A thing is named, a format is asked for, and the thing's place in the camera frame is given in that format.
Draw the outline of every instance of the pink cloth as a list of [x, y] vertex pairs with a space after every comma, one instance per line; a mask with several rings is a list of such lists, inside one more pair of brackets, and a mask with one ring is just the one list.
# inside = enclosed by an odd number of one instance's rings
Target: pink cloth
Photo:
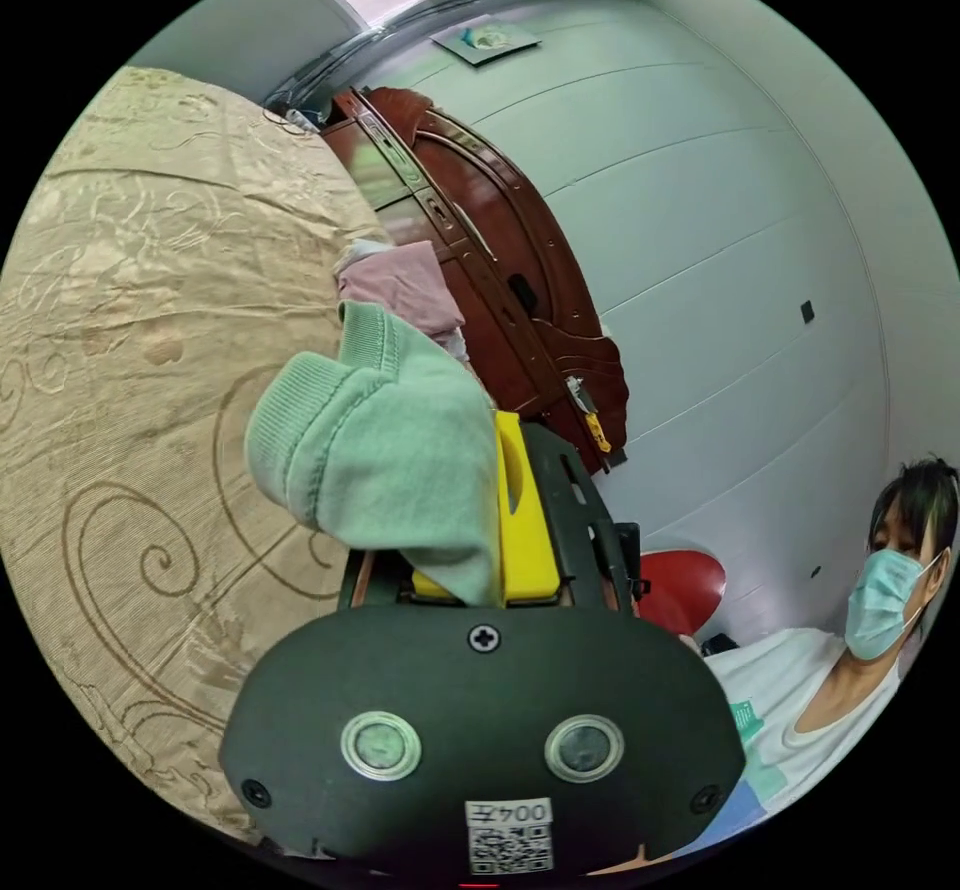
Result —
[[428, 240], [363, 257], [341, 272], [338, 285], [341, 300], [379, 303], [431, 339], [464, 324]]

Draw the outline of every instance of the black screw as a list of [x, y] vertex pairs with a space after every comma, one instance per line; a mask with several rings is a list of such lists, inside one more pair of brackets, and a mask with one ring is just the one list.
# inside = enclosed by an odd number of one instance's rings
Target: black screw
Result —
[[270, 791], [259, 780], [244, 780], [240, 790], [248, 803], [252, 803], [260, 810], [266, 810], [273, 803]]
[[481, 623], [467, 634], [467, 643], [477, 653], [492, 653], [500, 646], [500, 631]]
[[709, 813], [720, 802], [720, 788], [711, 783], [704, 787], [691, 801], [690, 809], [697, 814]]

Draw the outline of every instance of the yellow tag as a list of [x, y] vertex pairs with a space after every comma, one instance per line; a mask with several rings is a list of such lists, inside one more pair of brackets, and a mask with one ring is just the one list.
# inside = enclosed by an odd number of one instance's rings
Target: yellow tag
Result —
[[601, 451], [603, 451], [603, 453], [609, 453], [613, 448], [607, 443], [607, 438], [603, 435], [603, 427], [600, 426], [600, 421], [597, 419], [595, 413], [587, 414], [587, 426], [590, 428], [593, 439], [597, 441], [597, 446]]

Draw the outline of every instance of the black hair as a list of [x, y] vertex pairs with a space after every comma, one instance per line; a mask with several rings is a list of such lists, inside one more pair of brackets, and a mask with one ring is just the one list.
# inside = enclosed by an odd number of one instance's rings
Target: black hair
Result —
[[870, 520], [869, 546], [873, 549], [877, 528], [894, 500], [899, 498], [900, 521], [919, 550], [927, 526], [933, 533], [933, 551], [939, 556], [952, 543], [957, 532], [960, 509], [960, 475], [945, 460], [930, 455], [924, 460], [904, 464], [877, 498]]

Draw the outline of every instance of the red chair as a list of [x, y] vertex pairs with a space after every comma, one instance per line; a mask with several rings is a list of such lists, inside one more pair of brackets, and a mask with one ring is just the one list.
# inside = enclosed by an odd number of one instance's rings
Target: red chair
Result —
[[640, 576], [649, 592], [634, 604], [634, 614], [674, 634], [692, 637], [720, 605], [727, 575], [719, 561], [697, 550], [645, 553]]

